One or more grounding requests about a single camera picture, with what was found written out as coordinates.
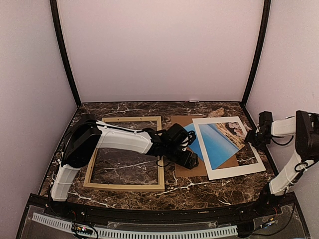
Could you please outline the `blue landscape photo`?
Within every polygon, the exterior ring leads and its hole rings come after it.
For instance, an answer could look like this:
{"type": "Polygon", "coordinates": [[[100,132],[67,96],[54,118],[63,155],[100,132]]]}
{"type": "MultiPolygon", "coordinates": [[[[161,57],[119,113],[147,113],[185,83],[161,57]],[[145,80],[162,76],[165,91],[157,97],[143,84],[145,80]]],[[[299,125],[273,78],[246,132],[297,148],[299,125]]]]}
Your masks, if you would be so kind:
{"type": "Polygon", "coordinates": [[[184,128],[195,132],[196,140],[190,149],[210,170],[239,166],[236,154],[245,147],[245,130],[238,117],[191,119],[184,128]]]}

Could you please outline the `light wooden picture frame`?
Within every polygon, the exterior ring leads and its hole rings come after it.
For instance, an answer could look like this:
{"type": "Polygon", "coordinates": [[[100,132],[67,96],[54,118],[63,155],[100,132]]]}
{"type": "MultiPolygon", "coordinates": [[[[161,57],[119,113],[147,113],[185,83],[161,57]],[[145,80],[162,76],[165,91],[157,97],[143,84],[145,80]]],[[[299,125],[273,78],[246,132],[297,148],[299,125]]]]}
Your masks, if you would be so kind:
{"type": "Polygon", "coordinates": [[[104,191],[163,192],[163,160],[121,149],[96,149],[88,164],[83,187],[104,191]]]}

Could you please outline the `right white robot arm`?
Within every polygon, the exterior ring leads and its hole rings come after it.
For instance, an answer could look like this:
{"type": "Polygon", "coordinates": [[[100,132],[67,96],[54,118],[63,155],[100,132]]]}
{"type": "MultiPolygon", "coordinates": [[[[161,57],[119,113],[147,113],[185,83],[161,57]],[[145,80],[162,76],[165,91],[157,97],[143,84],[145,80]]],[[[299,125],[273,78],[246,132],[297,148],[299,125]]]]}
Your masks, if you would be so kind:
{"type": "Polygon", "coordinates": [[[294,186],[304,172],[319,161],[319,115],[305,111],[296,111],[292,117],[273,120],[271,112],[259,113],[259,124],[256,130],[248,131],[245,142],[255,149],[264,151],[266,145],[274,139],[290,136],[295,140],[295,149],[284,169],[262,189],[254,211],[265,216],[274,207],[274,201],[284,196],[294,186]]]}

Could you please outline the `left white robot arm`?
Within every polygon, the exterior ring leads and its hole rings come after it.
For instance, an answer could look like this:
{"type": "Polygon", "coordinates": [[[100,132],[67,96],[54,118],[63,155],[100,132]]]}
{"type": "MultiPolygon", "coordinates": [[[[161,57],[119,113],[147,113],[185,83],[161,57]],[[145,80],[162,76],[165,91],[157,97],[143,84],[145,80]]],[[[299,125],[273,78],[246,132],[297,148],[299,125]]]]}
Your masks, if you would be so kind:
{"type": "Polygon", "coordinates": [[[53,200],[50,207],[59,217],[70,213],[70,205],[65,202],[69,189],[78,171],[89,164],[95,149],[113,148],[164,156],[186,169],[193,169],[199,165],[198,155],[187,147],[195,139],[194,131],[187,131],[177,123],[169,129],[129,129],[96,120],[92,114],[83,115],[68,130],[62,146],[55,152],[60,166],[48,193],[53,200]]]}

